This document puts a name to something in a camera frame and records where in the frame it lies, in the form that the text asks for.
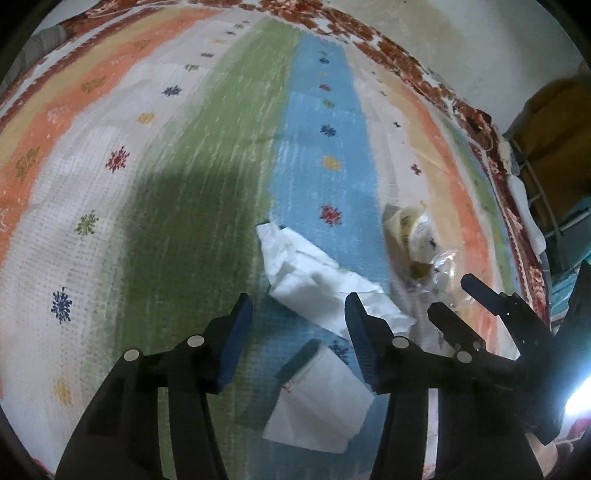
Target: yellow cloth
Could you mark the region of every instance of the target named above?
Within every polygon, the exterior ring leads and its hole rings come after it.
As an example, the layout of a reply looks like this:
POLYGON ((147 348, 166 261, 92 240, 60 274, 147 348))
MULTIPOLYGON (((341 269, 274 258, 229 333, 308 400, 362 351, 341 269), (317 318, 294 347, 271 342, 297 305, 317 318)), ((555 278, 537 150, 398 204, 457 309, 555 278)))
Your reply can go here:
MULTIPOLYGON (((560 223, 591 194, 591 87, 580 79, 557 80, 536 93, 526 105, 530 117, 514 136, 528 157, 560 223)), ((523 172, 528 190, 536 192, 523 172)), ((551 226, 537 203, 543 226, 551 226)))

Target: floor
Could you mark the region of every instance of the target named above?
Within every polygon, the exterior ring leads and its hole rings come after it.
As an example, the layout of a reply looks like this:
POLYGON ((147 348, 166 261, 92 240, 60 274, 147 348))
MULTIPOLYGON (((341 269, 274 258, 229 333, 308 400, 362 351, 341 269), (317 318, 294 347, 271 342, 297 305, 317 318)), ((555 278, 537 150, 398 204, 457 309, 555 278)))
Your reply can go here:
MULTIPOLYGON (((548 82, 576 75, 582 57, 536 0, 325 0, 381 30, 506 131, 548 82)), ((39 28, 96 0, 64 0, 39 28)))

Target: red floral border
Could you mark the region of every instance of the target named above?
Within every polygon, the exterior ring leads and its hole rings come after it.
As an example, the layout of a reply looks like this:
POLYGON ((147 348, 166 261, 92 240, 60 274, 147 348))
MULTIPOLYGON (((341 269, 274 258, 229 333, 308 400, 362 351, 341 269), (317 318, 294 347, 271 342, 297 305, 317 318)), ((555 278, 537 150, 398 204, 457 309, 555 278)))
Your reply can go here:
MULTIPOLYGON (((300 24, 317 34, 331 36, 344 43, 354 44, 369 58, 387 70, 397 74, 404 83, 425 97, 443 115, 454 119, 467 132, 471 139, 486 151, 489 168, 494 174, 490 175, 489 169, 486 167, 484 170, 499 193, 501 208, 504 210, 507 218, 515 219, 517 224, 521 225, 519 211, 507 186, 507 173, 499 154, 499 138, 495 129, 492 127, 492 118, 481 110, 471 107, 464 100, 458 98, 445 85, 437 82, 417 59, 388 37, 382 35, 378 30, 359 22, 354 17, 337 9, 324 6, 319 0, 256 0, 256 3, 243 2, 241 0, 189 1, 192 4, 203 5, 205 7, 240 7, 250 11, 267 12, 284 21, 300 24), (321 28, 318 20, 322 20, 320 22, 321 25, 326 25, 323 28, 328 28, 328 30, 321 28)), ((176 0, 102 0, 94 8, 62 22, 62 26, 78 36, 136 5, 166 5, 171 3, 176 3, 176 0)), ((41 79, 37 80, 35 85, 27 89, 21 100, 26 100, 34 91, 37 91, 44 83, 43 78, 51 76, 53 72, 62 68, 63 63, 72 61, 73 57, 79 57, 90 49, 91 46, 113 31, 122 28, 122 26, 144 15, 146 15, 146 10, 104 29, 97 36, 72 52, 67 59, 60 60, 41 79)), ((0 119, 0 129, 5 126, 18 108, 20 107, 17 104, 13 105, 8 113, 0 119)), ((473 148, 473 151, 480 162, 482 162, 483 159, 480 150, 473 148)), ((515 238, 515 241, 511 239, 511 246, 518 271, 521 270, 519 280, 522 291, 529 294, 532 307, 539 317, 549 325, 550 308, 546 292, 544 290, 543 295, 540 293, 540 285, 534 282, 530 274, 532 268, 534 271, 540 269, 540 263, 527 237, 522 234, 521 229, 516 228, 511 223, 514 222, 507 222, 505 220, 506 227, 513 232, 515 238)))

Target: orange stripe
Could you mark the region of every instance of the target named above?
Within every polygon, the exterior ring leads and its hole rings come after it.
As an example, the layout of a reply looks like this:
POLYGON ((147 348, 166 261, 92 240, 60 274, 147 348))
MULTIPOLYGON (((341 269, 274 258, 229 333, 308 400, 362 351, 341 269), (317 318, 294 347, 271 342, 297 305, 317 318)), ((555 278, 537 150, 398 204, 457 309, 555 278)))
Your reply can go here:
MULTIPOLYGON (((107 58, 82 76, 80 82, 60 92, 58 97, 45 103, 34 115, 27 128, 20 132, 16 149, 0 170, 0 192, 4 193, 0 200, 0 212, 8 207, 3 218, 6 228, 0 233, 0 265, 6 257, 12 232, 28 206, 31 189, 45 159, 59 138, 69 130, 76 115, 107 95, 135 63, 148 57, 158 46, 176 37, 196 21, 217 13, 208 9, 188 8, 179 9, 172 18, 168 15, 166 20, 157 23, 149 32, 141 32, 120 44, 107 58), (59 121, 52 123, 48 120, 48 113, 54 108, 59 108, 61 114, 59 121)), ((98 158, 97 161, 104 162, 106 159, 98 158)))
MULTIPOLYGON (((448 181, 449 192, 451 193, 454 207, 457 210, 457 216, 462 229, 466 261, 465 273, 474 273, 474 275, 487 285, 491 285, 491 259, 488 251, 488 243, 480 227, 480 222, 472 205, 470 194, 466 190, 460 172, 457 169, 452 152, 423 101, 408 88, 400 89, 400 93, 416 108, 425 129, 425 135, 439 152, 441 159, 447 167, 444 169, 444 174, 448 181)), ((497 351, 496 317, 477 302, 472 304, 470 310, 471 323, 475 326, 478 334, 486 339, 487 350, 491 352, 497 351)))

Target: white napkin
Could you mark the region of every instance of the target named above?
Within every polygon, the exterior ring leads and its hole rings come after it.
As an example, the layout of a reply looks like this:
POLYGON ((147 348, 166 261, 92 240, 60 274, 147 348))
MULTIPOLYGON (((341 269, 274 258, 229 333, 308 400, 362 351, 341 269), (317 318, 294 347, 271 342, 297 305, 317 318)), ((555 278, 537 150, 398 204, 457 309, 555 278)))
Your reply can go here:
POLYGON ((536 256, 539 257, 546 250, 546 239, 540 227, 536 225, 534 218, 531 216, 525 185, 523 185, 519 177, 511 174, 507 175, 507 185, 517 204, 517 210, 519 211, 519 215, 521 215, 521 221, 530 239, 531 247, 534 249, 536 256))
POLYGON ((369 315, 386 320, 396 335, 408 336, 415 320, 384 293, 382 287, 351 272, 290 228, 275 223, 256 227, 261 241, 269 295, 311 322, 349 340, 345 299, 357 292, 369 315))
POLYGON ((374 395, 325 345, 283 385, 263 438, 319 452, 343 453, 374 395))

